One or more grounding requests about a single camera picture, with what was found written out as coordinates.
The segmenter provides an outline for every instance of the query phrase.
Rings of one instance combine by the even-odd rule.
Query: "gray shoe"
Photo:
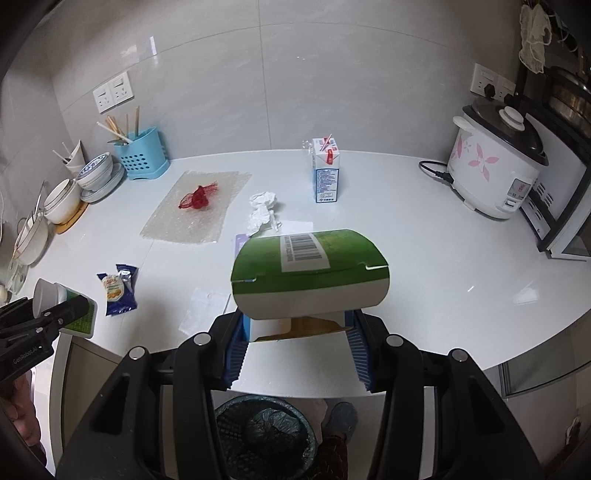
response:
[[[330,437],[341,434],[345,436],[346,443],[349,443],[357,422],[357,410],[355,410],[353,404],[348,401],[342,401],[337,403],[330,412],[329,421],[322,429],[322,435],[324,437]]]

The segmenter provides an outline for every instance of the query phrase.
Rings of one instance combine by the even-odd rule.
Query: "wooden coaster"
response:
[[[82,216],[82,214],[86,211],[87,208],[88,203],[82,202],[80,208],[78,208],[78,211],[74,214],[72,218],[70,218],[66,223],[60,223],[59,225],[56,225],[56,233],[60,234],[68,231],[70,227],[78,221],[78,218]]]

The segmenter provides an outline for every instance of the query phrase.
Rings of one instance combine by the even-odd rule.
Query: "trash can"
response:
[[[317,442],[303,414],[274,397],[243,395],[215,411],[228,473],[236,480],[291,480],[312,465]]]

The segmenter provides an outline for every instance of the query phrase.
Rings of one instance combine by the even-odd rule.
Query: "blue utensil holder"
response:
[[[115,155],[127,171],[127,178],[153,180],[168,170],[170,162],[164,156],[156,127],[141,131],[137,138],[130,133],[129,139],[133,141],[128,145],[113,145]]]

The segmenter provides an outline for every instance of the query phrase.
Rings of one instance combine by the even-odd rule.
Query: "countertop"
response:
[[[461,347],[486,369],[544,342],[591,308],[591,263],[549,259],[538,252],[520,212],[493,220],[470,211],[449,185],[418,168],[420,160],[343,151],[338,202],[322,205],[314,202],[302,151],[174,160],[159,179],[125,180],[90,205],[71,230],[56,235],[29,270],[20,296],[31,297],[38,278],[62,283],[98,303],[91,342],[117,355],[135,345],[153,352],[174,348],[186,338],[178,326],[196,287],[230,293],[235,236],[245,231],[248,197],[271,191],[280,202],[280,221],[313,222],[315,231],[349,228],[375,243],[388,260],[391,284],[385,300],[366,311],[420,349],[448,353]],[[187,170],[252,174],[228,209],[219,241],[181,245],[140,237]],[[139,307],[105,317],[96,274],[114,273],[115,263],[139,267]],[[46,377],[37,378],[41,395],[48,393],[41,381]],[[282,397],[366,394],[344,333],[251,344],[232,389]]]

